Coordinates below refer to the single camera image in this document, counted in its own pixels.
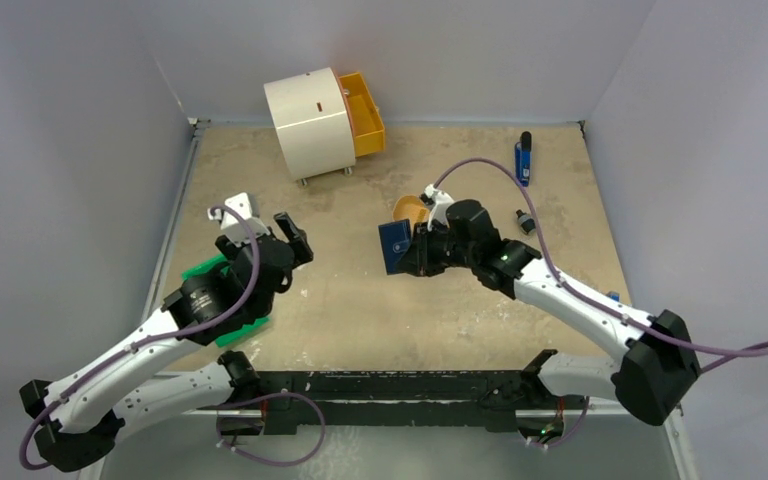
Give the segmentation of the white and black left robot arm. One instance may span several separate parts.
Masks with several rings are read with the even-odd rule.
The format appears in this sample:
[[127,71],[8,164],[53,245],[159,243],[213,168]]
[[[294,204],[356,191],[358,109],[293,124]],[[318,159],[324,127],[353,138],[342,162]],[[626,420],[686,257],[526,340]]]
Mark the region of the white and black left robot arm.
[[266,317],[276,295],[292,285],[296,268],[311,262],[307,234],[280,212],[279,239],[259,217],[215,206],[218,260],[185,278],[125,339],[76,372],[20,388],[32,422],[19,447],[29,471],[81,470],[134,433],[201,407],[244,409],[266,401],[257,373],[240,352],[164,381],[156,373],[175,361]]

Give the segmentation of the blue leather card holder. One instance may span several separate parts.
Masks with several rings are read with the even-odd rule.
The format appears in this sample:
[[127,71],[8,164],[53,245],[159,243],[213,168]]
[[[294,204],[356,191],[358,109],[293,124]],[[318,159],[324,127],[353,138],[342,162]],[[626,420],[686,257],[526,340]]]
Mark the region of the blue leather card holder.
[[398,274],[397,263],[411,243],[410,222],[402,219],[381,224],[378,226],[378,235],[386,274]]

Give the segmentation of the orange oval tray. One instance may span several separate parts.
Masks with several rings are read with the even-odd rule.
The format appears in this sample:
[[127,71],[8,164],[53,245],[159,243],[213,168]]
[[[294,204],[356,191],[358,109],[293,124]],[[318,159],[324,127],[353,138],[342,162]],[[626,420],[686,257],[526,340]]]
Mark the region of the orange oval tray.
[[392,210],[392,219],[394,221],[406,220],[410,227],[417,223],[427,222],[430,210],[423,201],[415,195],[405,195],[400,197]]

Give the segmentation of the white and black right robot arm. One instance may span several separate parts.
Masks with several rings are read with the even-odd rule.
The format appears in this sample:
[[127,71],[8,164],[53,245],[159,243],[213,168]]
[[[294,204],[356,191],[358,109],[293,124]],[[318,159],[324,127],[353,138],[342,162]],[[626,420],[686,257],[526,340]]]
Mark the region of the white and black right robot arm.
[[550,267],[538,250],[504,239],[476,200],[447,207],[444,222],[415,225],[393,269],[432,277],[465,268],[486,288],[534,306],[590,339],[605,357],[550,355],[524,376],[521,392],[536,407],[561,395],[613,400],[636,419],[662,425],[701,375],[685,321],[615,302]]

